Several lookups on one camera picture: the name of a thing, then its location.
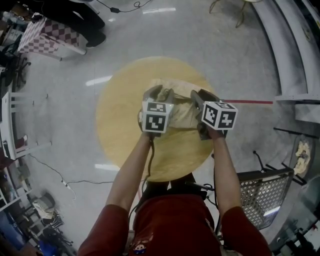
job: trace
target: pants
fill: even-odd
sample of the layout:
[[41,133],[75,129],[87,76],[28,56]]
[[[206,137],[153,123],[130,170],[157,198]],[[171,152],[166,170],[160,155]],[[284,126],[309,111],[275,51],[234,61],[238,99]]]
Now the pants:
[[38,12],[51,20],[69,26],[83,35],[89,43],[96,44],[105,39],[105,35],[99,31],[105,26],[104,21],[84,3],[69,0],[43,1],[29,0],[27,4],[33,12]]
[[160,196],[197,195],[200,196],[203,200],[206,199],[206,191],[201,191],[201,188],[198,187],[186,185],[186,182],[196,183],[196,180],[192,173],[182,178],[178,178],[167,182],[147,182],[146,189],[143,192],[135,211],[137,211],[145,201]]
[[[15,148],[21,148],[25,145],[25,141],[23,138],[18,139],[15,142]],[[5,157],[4,149],[0,149],[0,170],[9,167],[12,163],[14,163],[15,160],[12,160],[10,158]]]

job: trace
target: chair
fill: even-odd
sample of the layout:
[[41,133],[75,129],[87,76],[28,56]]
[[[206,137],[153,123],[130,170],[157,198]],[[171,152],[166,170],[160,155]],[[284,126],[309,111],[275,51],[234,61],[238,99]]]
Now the chair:
[[26,66],[30,66],[31,62],[25,62],[26,57],[21,58],[21,54],[16,55],[22,35],[19,35],[14,43],[7,45],[0,52],[0,64],[5,67],[5,71],[1,73],[1,77],[5,77],[5,86],[11,84],[11,81],[16,76],[15,84],[19,88],[19,81],[24,84],[23,71]]
[[[210,8],[209,8],[209,13],[210,14],[212,13],[212,10],[215,7],[216,3],[219,2],[219,1],[220,0],[214,0],[213,3],[210,5]],[[241,24],[244,23],[244,21],[245,21],[244,10],[245,10],[245,7],[246,7],[247,3],[258,3],[258,2],[261,2],[262,0],[242,0],[242,1],[244,3],[243,3],[243,6],[241,8],[241,11],[240,11],[238,21],[236,22],[236,25],[235,25],[236,29],[239,28],[241,26]]]

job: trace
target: gray floor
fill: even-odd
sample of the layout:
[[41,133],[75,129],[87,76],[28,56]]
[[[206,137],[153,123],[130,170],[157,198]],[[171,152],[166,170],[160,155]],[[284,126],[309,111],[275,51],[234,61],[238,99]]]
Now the gray floor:
[[[132,9],[134,3],[103,2],[121,10]],[[106,166],[112,163],[98,142],[95,122],[99,93],[106,83],[96,80],[87,86],[86,82],[112,76],[125,64],[144,57],[167,56],[188,62],[205,75],[222,99],[272,100],[280,94],[273,53],[251,6],[247,6],[244,24],[236,29],[242,1],[220,1],[212,14],[210,4],[211,0],[153,0],[141,10],[115,14],[95,2],[106,22],[103,45],[84,56],[67,52],[69,57],[61,62],[28,54],[32,65],[22,91],[34,94],[37,101],[17,115],[18,134],[28,134],[30,143],[52,141],[50,148],[33,155],[61,172],[66,181],[112,181],[117,172]],[[163,8],[175,10],[142,12]],[[48,99],[41,98],[45,93]],[[253,150],[261,154],[264,163],[275,167],[288,158],[294,137],[274,132],[274,126],[312,129],[295,122],[291,105],[236,106],[237,124],[227,143],[237,172],[259,169]],[[73,184],[73,200],[73,192],[63,186],[57,173],[30,156],[24,159],[36,194],[49,191],[55,198],[65,222],[61,229],[77,249],[103,208],[111,184]],[[194,172],[199,183],[213,183],[211,164],[208,159]],[[217,220],[218,212],[209,207]]]

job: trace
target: person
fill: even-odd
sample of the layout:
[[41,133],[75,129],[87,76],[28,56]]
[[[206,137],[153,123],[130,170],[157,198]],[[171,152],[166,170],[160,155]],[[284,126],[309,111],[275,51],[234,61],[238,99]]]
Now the person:
[[[15,148],[21,148],[26,145],[28,140],[28,136],[24,135],[22,138],[18,139],[15,142]],[[11,158],[8,158],[5,156],[4,148],[0,148],[0,170],[3,170],[4,168],[8,168],[12,163],[14,163],[15,160],[12,160]]]
[[106,40],[106,35],[100,31],[105,26],[104,21],[84,3],[70,0],[5,0],[0,4],[0,11],[12,11],[17,16],[30,20],[30,13],[22,4],[27,5],[32,12],[65,24],[83,35],[88,41],[87,48],[94,48]]
[[[147,183],[141,197],[143,202],[137,206],[133,223],[135,235],[128,255],[272,255],[266,240],[242,209],[240,183],[224,136],[208,129],[213,141],[215,192],[224,248],[214,234],[214,220],[202,192],[190,189],[184,182],[194,180],[189,174],[171,181],[169,190],[166,190],[167,182]],[[106,206],[80,246],[78,256],[121,256],[124,253],[129,232],[128,214],[151,144],[149,135],[143,132],[120,168]]]

